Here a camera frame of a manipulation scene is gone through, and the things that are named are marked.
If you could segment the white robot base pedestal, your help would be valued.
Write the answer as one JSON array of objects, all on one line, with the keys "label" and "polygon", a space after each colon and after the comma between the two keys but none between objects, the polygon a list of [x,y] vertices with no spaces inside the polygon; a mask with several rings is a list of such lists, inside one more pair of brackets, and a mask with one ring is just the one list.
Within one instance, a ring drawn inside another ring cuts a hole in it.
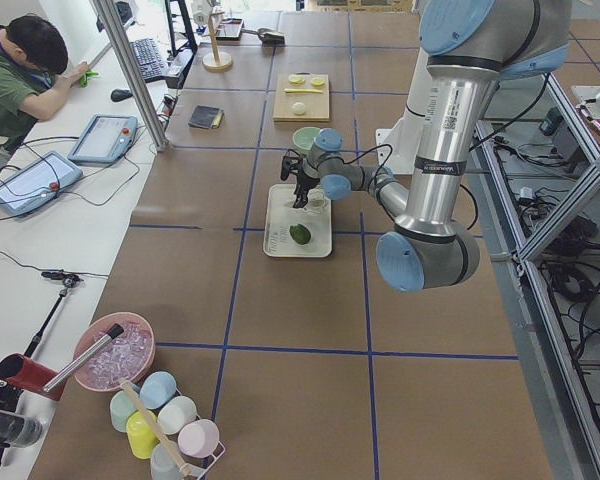
[{"label": "white robot base pedestal", "polygon": [[414,171],[431,86],[428,58],[428,54],[420,49],[403,115],[392,128],[375,132],[376,145],[381,146],[378,162],[397,175],[411,175]]}]

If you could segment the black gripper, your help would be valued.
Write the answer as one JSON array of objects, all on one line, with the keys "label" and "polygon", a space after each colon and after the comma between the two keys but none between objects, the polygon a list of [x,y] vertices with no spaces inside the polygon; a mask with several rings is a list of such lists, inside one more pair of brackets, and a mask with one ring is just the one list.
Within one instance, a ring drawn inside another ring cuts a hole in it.
[{"label": "black gripper", "polygon": [[304,162],[299,161],[295,166],[296,176],[296,188],[294,193],[296,195],[293,203],[294,208],[303,208],[308,203],[308,195],[310,190],[314,189],[319,185],[320,179],[313,178],[311,175],[305,172]]}]

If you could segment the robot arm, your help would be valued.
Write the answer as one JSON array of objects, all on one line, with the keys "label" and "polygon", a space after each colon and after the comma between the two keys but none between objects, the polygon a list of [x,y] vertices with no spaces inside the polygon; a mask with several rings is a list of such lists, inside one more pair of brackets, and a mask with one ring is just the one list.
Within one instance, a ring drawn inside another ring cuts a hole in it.
[{"label": "robot arm", "polygon": [[376,246],[386,283],[402,292],[452,286],[476,271],[480,252],[452,213],[477,121],[502,80],[548,74],[567,57],[569,1],[431,1],[421,16],[420,45],[431,86],[414,171],[403,186],[384,166],[346,163],[342,137],[325,128],[308,153],[282,160],[295,175],[295,207],[322,187],[340,200],[365,191],[393,219]]}]

